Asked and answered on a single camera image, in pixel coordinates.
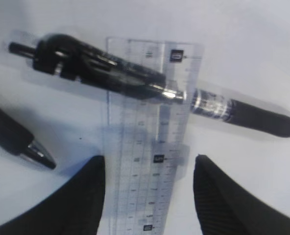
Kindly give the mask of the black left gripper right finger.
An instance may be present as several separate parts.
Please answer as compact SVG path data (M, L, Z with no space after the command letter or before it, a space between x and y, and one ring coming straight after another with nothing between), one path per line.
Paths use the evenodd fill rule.
M290 217L246 191L206 155L195 159L193 194L204 235L290 235Z

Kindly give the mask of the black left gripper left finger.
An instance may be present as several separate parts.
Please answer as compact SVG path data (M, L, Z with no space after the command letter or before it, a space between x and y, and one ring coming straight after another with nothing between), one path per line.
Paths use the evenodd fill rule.
M105 198L105 159L93 156L61 188L0 225L0 235L96 235Z

